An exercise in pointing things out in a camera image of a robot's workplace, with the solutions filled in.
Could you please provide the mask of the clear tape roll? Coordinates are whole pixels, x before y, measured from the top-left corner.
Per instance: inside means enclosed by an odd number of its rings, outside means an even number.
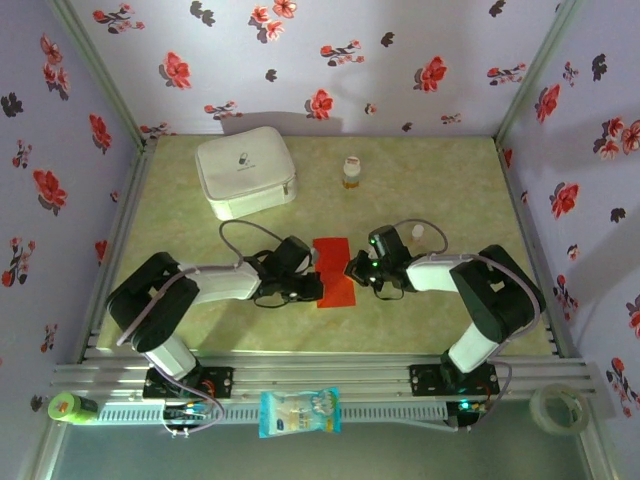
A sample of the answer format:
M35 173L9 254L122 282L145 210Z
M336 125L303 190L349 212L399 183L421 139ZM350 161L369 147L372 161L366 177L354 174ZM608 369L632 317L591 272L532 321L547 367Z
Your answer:
M560 383L536 390L529 410L542 431L556 436L579 435L591 420L586 398L573 387Z

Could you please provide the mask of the blue snack packet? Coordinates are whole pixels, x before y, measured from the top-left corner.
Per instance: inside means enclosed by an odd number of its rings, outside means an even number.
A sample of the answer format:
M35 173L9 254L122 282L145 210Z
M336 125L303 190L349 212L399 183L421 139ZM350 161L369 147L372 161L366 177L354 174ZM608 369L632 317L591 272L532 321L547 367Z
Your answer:
M294 393L262 392L259 437L325 432L340 433L340 393L336 387Z

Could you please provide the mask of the green cylindrical can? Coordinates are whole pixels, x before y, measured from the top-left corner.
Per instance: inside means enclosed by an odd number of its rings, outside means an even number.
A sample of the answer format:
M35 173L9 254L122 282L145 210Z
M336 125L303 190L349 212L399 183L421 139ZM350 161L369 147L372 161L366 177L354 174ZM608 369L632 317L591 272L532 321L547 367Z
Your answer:
M86 397L61 392L51 399L47 413L54 421L83 425L97 419L99 406L94 400Z

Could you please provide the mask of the amber pill bottle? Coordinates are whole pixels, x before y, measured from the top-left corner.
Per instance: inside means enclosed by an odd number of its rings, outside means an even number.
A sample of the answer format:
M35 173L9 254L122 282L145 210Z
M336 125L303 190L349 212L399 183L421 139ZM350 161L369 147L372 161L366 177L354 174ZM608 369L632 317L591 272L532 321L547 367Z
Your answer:
M342 184L346 189L352 189L359 186L361 175L361 161L355 156L347 157L343 164L343 180Z

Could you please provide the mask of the long aluminium base rail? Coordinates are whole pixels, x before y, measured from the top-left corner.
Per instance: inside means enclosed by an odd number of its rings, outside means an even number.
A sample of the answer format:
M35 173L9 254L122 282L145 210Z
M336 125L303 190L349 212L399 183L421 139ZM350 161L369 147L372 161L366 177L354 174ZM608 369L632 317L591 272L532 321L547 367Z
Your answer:
M298 392L336 387L345 402L416 402L409 366L433 363L433 355L410 354L220 354L201 359L211 367L232 367L228 403L248 404L263 391ZM506 400L524 400L541 387L565 384L586 397L597 393L592 369L579 358L506 356L495 360L499 386ZM50 383L53 391L70 391L101 400L139 399L148 363L133 356L102 352L80 364L59 365Z

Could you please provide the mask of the red paper sheet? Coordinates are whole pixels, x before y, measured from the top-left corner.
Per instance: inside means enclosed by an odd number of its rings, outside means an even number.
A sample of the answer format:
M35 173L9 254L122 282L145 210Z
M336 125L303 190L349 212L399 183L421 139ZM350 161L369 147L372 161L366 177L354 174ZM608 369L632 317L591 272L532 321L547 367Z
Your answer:
M342 308L356 305L353 281L344 273L350 261L349 242L344 237L326 237L313 240L318 253L315 271L320 274L324 287L318 308Z

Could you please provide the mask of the aluminium frame bar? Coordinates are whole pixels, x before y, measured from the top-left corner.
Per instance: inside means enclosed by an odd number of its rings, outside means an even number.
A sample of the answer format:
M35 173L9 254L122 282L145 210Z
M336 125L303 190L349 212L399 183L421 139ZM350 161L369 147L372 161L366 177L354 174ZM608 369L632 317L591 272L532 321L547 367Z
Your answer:
M53 421L45 430L27 480L52 480L67 426Z
M587 401L590 420L580 434L584 463L591 480L620 480L616 466L613 445L605 425L597 418L597 409L591 400Z

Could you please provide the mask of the aluminium table edge rail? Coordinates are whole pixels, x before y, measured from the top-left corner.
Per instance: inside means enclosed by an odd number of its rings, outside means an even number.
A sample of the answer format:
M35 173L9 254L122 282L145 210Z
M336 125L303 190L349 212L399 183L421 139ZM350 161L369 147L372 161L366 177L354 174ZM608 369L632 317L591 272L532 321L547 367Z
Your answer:
M100 332L101 330L105 316L105 302L117 277L121 258L157 144L157 140L147 140L142 150L131 163L126 183L117 203L116 216L107 241L104 258L99 267L97 280L92 290L82 330L74 348L73 364L83 362L86 350L90 347L93 332Z
M553 293L556 283L550 275L544 249L530 209L532 201L529 189L522 186L514 168L507 166L506 149L503 145L497 139L494 140L494 144L512 200L532 274L546 301L544 324L545 330L550 336L550 343L554 345L552 354L560 358L575 358L578 354L567 331L562 306Z

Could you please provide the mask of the aluminium frame post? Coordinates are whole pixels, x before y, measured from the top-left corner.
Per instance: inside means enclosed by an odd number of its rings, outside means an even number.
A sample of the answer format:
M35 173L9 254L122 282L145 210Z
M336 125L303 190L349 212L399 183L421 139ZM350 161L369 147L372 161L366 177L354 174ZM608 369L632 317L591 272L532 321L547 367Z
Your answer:
M92 79L101 89L107 103L113 108L126 132L133 140L139 152L145 149L146 141L135 124L134 117L119 92L96 44L83 26L80 17L71 4L71 0L45 0L52 13L68 34L77 53L84 61Z
M528 67L521 86L507 109L497 133L493 136L496 145L501 144L508 135L520 109L534 91L536 82L543 75L548 63L562 42L563 37L566 35L566 31L569 29L575 15L585 1L586 0L562 0L559 3L554 21Z

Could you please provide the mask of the white zip pouch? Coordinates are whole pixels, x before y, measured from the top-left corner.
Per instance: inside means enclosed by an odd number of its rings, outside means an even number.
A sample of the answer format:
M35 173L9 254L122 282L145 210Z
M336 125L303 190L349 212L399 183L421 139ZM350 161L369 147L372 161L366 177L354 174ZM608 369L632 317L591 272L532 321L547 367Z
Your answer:
M281 134L259 127L199 145L195 163L214 215L239 219L292 202L297 172Z

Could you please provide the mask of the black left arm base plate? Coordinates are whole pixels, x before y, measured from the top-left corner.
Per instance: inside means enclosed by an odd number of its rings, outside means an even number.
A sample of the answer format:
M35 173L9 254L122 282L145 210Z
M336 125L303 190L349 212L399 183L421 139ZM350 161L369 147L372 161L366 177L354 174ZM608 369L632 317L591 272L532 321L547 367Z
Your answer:
M232 367L197 366L185 377L174 382L165 378L155 368L147 371L143 385L144 399L191 399L199 398L185 389L185 386L218 399L228 399L233 387Z

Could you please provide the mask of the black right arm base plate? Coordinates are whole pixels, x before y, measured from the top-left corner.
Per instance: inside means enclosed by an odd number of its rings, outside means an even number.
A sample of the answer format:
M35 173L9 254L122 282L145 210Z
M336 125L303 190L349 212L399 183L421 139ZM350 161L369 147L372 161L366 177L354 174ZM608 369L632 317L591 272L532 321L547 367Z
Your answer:
M496 369L488 363L469 373L450 365L410 365L409 383L413 396L492 396L500 391Z

